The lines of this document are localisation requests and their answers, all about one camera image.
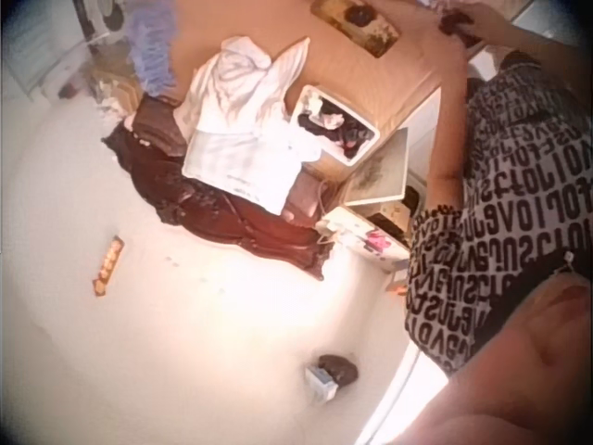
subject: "white basket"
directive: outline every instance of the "white basket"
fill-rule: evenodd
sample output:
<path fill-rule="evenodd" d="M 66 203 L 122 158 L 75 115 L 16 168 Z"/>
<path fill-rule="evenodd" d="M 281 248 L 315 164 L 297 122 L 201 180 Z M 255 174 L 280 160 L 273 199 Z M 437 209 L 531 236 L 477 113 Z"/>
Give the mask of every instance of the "white basket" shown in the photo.
<path fill-rule="evenodd" d="M 357 113 L 356 111 L 354 111 L 352 108 L 350 108 L 343 102 L 339 101 L 338 99 L 331 97 L 330 95 L 325 93 L 323 90 L 316 88 L 315 86 L 312 86 L 312 85 L 305 85 L 303 87 L 303 91 L 301 91 L 301 93 L 300 93 L 300 97 L 298 98 L 298 102 L 296 102 L 295 110 L 293 111 L 293 115 L 290 119 L 291 125 L 298 126 L 298 115 L 301 114 L 301 112 L 303 111 L 303 108 L 305 107 L 305 97 L 307 97 L 311 93 L 314 93 L 314 94 L 318 95 L 319 97 L 337 105 L 338 107 L 343 109 L 346 113 L 348 113 L 350 116 L 352 116 L 354 119 L 356 119 L 357 121 L 362 123 L 365 127 L 367 127 L 369 130 L 371 130 L 372 133 L 374 134 L 374 136 L 372 137 L 371 140 L 366 141 L 364 144 L 362 144 L 360 146 L 358 153 L 352 159 L 348 159 L 346 156 L 344 156 L 344 150 L 341 146 L 338 146 L 337 144 L 330 141 L 325 136 L 317 136 L 317 139 L 320 142 L 320 146 L 324 152 L 328 153 L 329 155 L 336 158 L 341 163 L 343 163 L 347 166 L 356 164 L 365 155 L 365 153 L 367 153 L 379 141 L 379 137 L 380 137 L 379 130 L 374 125 L 371 125 L 366 119 L 362 118 L 360 116 L 360 114 Z"/>

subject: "white cloth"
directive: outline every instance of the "white cloth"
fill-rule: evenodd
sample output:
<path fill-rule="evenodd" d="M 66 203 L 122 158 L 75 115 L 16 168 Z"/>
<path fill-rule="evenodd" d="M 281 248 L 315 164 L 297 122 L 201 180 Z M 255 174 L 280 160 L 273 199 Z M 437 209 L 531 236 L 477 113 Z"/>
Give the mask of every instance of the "white cloth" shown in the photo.
<path fill-rule="evenodd" d="M 281 214 L 301 163 L 321 156 L 314 136 L 289 125 L 284 105 L 308 48 L 305 39 L 272 63 L 248 37 L 222 43 L 174 112 L 183 135 L 191 137 L 184 176 Z"/>

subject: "dark object on floor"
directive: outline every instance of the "dark object on floor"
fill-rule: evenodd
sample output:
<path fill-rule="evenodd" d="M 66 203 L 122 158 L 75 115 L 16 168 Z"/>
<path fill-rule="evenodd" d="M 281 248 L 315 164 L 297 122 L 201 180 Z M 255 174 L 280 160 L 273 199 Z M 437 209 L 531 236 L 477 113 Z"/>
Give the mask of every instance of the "dark object on floor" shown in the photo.
<path fill-rule="evenodd" d="M 372 139 L 372 131 L 337 105 L 325 99 L 322 99 L 322 103 L 321 115 L 341 114 L 344 117 L 344 123 L 335 130 L 328 130 L 309 119 L 309 114 L 301 113 L 298 115 L 298 125 L 311 134 L 325 136 L 341 146 L 347 159 L 354 158 L 360 146 Z"/>
<path fill-rule="evenodd" d="M 113 4 L 111 14 L 103 16 L 103 23 L 107 26 L 107 29 L 112 32 L 117 32 L 123 26 L 123 10 L 117 3 Z"/>
<path fill-rule="evenodd" d="M 57 97 L 60 99 L 72 99 L 74 96 L 78 94 L 78 90 L 74 85 L 70 82 L 66 83 L 64 86 L 60 88 L 57 92 Z"/>
<path fill-rule="evenodd" d="M 452 11 L 443 16 L 438 28 L 446 35 L 457 35 L 466 48 L 471 48 L 472 46 L 477 45 L 480 42 L 480 39 L 460 30 L 457 25 L 463 23 L 471 24 L 473 21 L 462 12 Z"/>
<path fill-rule="evenodd" d="M 351 6 L 344 14 L 344 19 L 346 19 L 346 21 L 360 28 L 364 28 L 365 26 L 369 25 L 369 23 L 371 23 L 376 18 L 377 11 L 370 5 Z"/>
<path fill-rule="evenodd" d="M 317 366 L 325 370 L 341 388 L 359 379 L 359 368 L 350 360 L 339 355 L 322 355 L 319 358 Z"/>
<path fill-rule="evenodd" d="M 322 266 L 333 244 L 319 245 L 320 235 L 272 215 L 245 199 L 182 176 L 183 157 L 143 146 L 121 122 L 103 142 L 132 176 L 140 196 L 161 221 L 182 225 L 215 243 L 235 244 L 263 258 L 295 265 L 322 280 Z"/>
<path fill-rule="evenodd" d="M 175 106 L 169 99 L 160 99 L 145 94 L 136 111 L 132 129 L 138 137 L 161 149 L 167 156 L 184 157 L 187 143 L 175 119 Z"/>

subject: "white floor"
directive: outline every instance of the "white floor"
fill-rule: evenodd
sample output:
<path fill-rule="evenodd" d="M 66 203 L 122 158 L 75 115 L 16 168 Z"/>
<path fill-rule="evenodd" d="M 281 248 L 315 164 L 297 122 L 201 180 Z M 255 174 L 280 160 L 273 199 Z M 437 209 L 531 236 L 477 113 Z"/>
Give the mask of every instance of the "white floor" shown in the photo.
<path fill-rule="evenodd" d="M 311 405 L 303 365 L 326 351 L 357 360 L 384 273 L 338 248 L 318 282 L 162 224 L 97 119 L 76 97 L 8 155 L 4 420 L 29 443 L 279 443 Z M 97 299 L 115 234 L 126 247 Z"/>

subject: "small box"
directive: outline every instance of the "small box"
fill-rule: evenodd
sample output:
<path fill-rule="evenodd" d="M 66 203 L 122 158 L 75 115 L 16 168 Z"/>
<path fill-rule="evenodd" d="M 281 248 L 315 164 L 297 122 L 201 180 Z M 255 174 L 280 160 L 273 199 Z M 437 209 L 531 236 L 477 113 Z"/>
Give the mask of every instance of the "small box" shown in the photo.
<path fill-rule="evenodd" d="M 291 125 L 300 126 L 298 124 L 298 117 L 307 111 L 309 101 L 312 99 L 326 100 L 329 103 L 337 106 L 341 111 L 344 111 L 344 113 L 354 118 L 372 133 L 372 137 L 360 145 L 356 155 L 351 159 L 347 158 L 344 154 L 344 148 L 335 142 L 332 142 L 325 136 L 317 136 L 321 149 L 335 159 L 348 166 L 354 165 L 359 161 L 359 159 L 362 159 L 362 157 L 379 141 L 380 132 L 376 126 L 372 125 L 368 120 L 360 116 L 360 114 L 355 111 L 351 105 L 347 105 L 346 100 L 338 99 L 335 95 L 330 95 L 329 93 L 323 91 L 321 87 L 315 87 L 312 85 L 305 85 L 303 87 L 290 120 Z"/>

